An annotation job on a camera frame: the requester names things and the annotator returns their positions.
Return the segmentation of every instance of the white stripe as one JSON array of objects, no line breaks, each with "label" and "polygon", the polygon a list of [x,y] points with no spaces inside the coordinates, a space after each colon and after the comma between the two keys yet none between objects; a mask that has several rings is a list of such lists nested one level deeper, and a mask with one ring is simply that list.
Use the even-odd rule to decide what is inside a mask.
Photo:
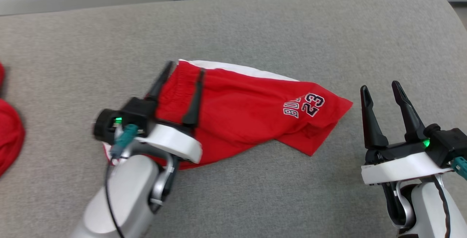
[{"label": "white stripe", "polygon": [[255,69],[254,67],[247,67],[247,66],[223,63],[223,62],[204,61],[204,60],[187,61],[187,60],[180,59],[179,61],[188,62],[189,64],[192,64],[197,67],[202,67],[207,70],[223,69],[223,70],[228,70],[228,71],[236,72],[239,74],[247,75],[250,77],[287,80],[287,81],[298,81],[296,79],[282,76],[279,74],[275,74],[272,72],[258,70],[258,69]]}]

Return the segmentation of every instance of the black mount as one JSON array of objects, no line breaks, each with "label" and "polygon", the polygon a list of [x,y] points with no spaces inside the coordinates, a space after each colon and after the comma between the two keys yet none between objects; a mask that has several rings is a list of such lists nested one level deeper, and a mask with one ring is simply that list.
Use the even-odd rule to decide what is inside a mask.
[{"label": "black mount", "polygon": [[[423,125],[415,108],[405,95],[398,81],[392,82],[395,102],[400,106],[406,133],[405,142],[389,144],[381,132],[373,112],[373,101],[367,86],[360,88],[362,99],[363,135],[365,139],[365,165],[376,165],[420,152],[427,152],[432,160],[441,168],[447,168],[449,162],[456,157],[467,157],[467,136],[459,129],[440,130],[437,124]],[[397,182],[379,183],[386,196],[387,211],[396,225],[404,225],[406,216],[404,208],[395,196]]]}]

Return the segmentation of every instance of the black cable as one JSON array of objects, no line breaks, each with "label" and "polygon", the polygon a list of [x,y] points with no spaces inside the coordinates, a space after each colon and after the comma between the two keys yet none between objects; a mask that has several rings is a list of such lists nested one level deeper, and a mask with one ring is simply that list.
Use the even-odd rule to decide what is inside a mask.
[{"label": "black cable", "polygon": [[441,200],[443,202],[443,209],[444,209],[444,213],[446,215],[446,233],[445,233],[444,237],[449,238],[451,236],[451,216],[449,215],[449,208],[447,206],[446,196],[444,195],[443,189],[441,188],[441,185],[439,184],[439,181],[437,180],[436,176],[434,176],[434,175],[433,175],[433,181],[435,183],[436,188],[438,189],[439,197],[441,198]]},{"label": "black cable", "polygon": [[105,199],[107,200],[107,206],[109,208],[110,217],[112,218],[112,222],[113,222],[113,224],[115,226],[115,229],[117,230],[118,235],[120,236],[120,238],[125,238],[125,236],[123,236],[123,233],[122,233],[120,227],[118,226],[117,220],[115,220],[115,216],[113,215],[112,205],[110,205],[109,186],[108,185],[109,185],[110,168],[112,167],[112,160],[113,159],[114,159],[113,157],[110,159],[110,161],[107,163],[107,169],[105,169],[105,178],[104,178]]}]

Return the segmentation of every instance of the green led light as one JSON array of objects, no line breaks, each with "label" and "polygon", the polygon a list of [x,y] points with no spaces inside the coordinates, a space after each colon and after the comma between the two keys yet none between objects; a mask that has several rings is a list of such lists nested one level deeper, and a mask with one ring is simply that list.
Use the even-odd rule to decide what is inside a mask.
[{"label": "green led light", "polygon": [[430,145],[430,139],[426,139],[426,140],[424,140],[422,142],[423,142],[423,144],[425,144],[425,148],[427,148]]}]

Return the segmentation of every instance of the gray couch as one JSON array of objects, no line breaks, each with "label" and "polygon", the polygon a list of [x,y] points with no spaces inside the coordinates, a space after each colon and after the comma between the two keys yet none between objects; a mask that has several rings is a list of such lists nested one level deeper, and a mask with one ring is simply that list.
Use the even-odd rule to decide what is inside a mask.
[{"label": "gray couch", "polygon": [[[393,237],[382,189],[360,177],[361,85],[390,142],[405,132],[392,80],[426,125],[467,131],[467,32],[445,0],[190,0],[0,17],[3,97],[27,129],[0,178],[1,237],[70,234],[102,185],[95,115],[143,95],[178,58],[317,82],[354,106],[312,157],[272,140],[180,172],[147,238]],[[467,217],[467,183],[444,180]]]}]

